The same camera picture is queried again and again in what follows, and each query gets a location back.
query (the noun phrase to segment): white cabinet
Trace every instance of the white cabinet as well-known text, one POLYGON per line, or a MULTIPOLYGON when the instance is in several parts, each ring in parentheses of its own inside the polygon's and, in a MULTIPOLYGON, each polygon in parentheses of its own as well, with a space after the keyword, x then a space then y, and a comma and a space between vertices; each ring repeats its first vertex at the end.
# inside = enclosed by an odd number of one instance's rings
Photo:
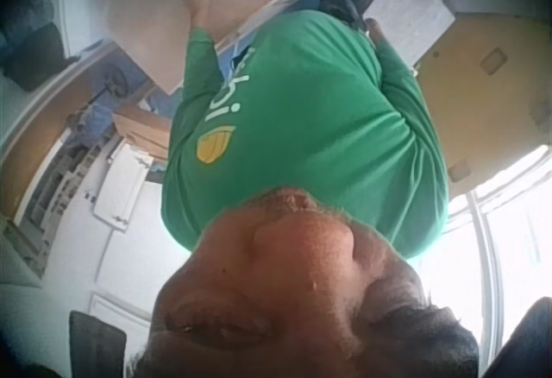
POLYGON ((153 162, 154 158, 125 143, 113 160, 97 196, 96 217, 116 230, 125 231, 153 162))
POLYGON ((97 285, 136 312, 151 316, 160 289, 189 255, 163 224, 161 185, 146 182, 127 231, 111 235, 97 285))

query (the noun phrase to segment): window frame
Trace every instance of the window frame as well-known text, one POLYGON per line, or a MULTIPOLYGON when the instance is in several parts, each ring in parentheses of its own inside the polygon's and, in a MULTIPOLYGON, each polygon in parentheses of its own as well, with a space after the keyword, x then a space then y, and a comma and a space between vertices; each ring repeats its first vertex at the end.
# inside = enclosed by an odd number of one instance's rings
POLYGON ((487 214, 551 181, 552 167, 550 167, 550 169, 538 180, 533 181, 529 186, 516 192, 510 198, 498 202, 491 210, 484 210, 484 207, 499 199, 499 197, 507 190, 511 189, 512 186, 537 172, 539 168, 547 164, 549 165, 548 161, 552 161, 552 148, 550 146, 547 146, 546 151, 535 163, 531 164, 501 186, 487 193, 485 196, 479 197, 477 195, 477 188, 463 194, 466 196, 467 206, 449 216, 447 229, 443 232, 443 234, 446 234, 450 231, 457 230, 464 224, 474 224, 475 235, 480 251, 482 282, 481 310, 483 331, 480 343, 480 376, 483 375, 502 348, 505 314, 502 267, 500 266, 498 248, 492 237, 487 214))

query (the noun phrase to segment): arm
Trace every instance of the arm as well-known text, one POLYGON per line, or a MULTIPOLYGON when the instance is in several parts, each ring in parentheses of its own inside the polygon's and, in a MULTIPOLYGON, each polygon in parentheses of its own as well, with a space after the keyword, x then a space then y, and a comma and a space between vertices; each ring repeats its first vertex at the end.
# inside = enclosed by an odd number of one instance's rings
POLYGON ((182 103, 172 120, 169 157, 185 142, 223 86, 215 43, 206 30, 210 0, 182 0, 191 15, 182 103))
POLYGON ((441 235, 448 215, 447 170, 441 143, 416 79, 379 25, 374 21, 368 25, 381 64, 381 92, 405 120, 415 141, 406 164, 410 199, 393 244, 403 257, 410 258, 425 251, 441 235))
POLYGON ((223 81, 212 37, 204 28, 193 27, 186 54, 182 103, 172 120, 169 156, 196 128, 223 81))
POLYGON ((437 149, 440 154, 439 140, 416 79, 387 41, 379 24, 374 20, 369 20, 368 26, 370 37, 376 47, 378 61, 381 64, 381 92, 405 119, 415 137, 423 144, 437 149))

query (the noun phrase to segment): green shirt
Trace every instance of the green shirt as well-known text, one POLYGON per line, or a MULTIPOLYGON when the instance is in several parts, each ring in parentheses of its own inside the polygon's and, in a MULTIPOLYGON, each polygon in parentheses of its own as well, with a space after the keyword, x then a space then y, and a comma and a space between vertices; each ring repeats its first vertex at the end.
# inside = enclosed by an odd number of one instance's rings
POLYGON ((422 93, 388 44, 292 13, 258 32, 224 85, 213 40, 191 32, 162 206, 187 249, 225 209, 296 186, 410 258, 441 233, 446 175, 422 93))

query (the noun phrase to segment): glass window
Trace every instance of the glass window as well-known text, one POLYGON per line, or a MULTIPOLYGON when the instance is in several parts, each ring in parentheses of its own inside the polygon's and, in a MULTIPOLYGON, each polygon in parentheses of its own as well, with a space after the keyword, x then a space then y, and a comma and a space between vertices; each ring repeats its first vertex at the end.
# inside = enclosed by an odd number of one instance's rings
POLYGON ((458 214, 462 210, 467 209, 467 198, 465 195, 459 195, 455 199, 453 199, 450 203, 448 203, 448 214, 450 216, 453 216, 454 214, 458 214))
POLYGON ((480 252, 474 225, 469 214, 458 228, 448 226, 445 234, 431 248, 411 261, 422 279, 431 302, 450 307, 461 324, 478 342, 483 331, 481 315, 480 252))
POLYGON ((549 155, 549 148, 546 145, 542 145, 535 149, 511 167, 497 173, 490 180, 475 188, 475 194, 479 198, 484 198, 491 192, 498 190, 500 187, 506 186, 518 175, 537 164, 544 157, 544 155, 549 155))
MULTIPOLYGON (((524 180, 533 180, 542 171, 540 167, 524 180)), ((552 296, 550 211, 552 180, 548 179, 487 215, 502 274, 503 343, 533 303, 543 296, 552 296)))

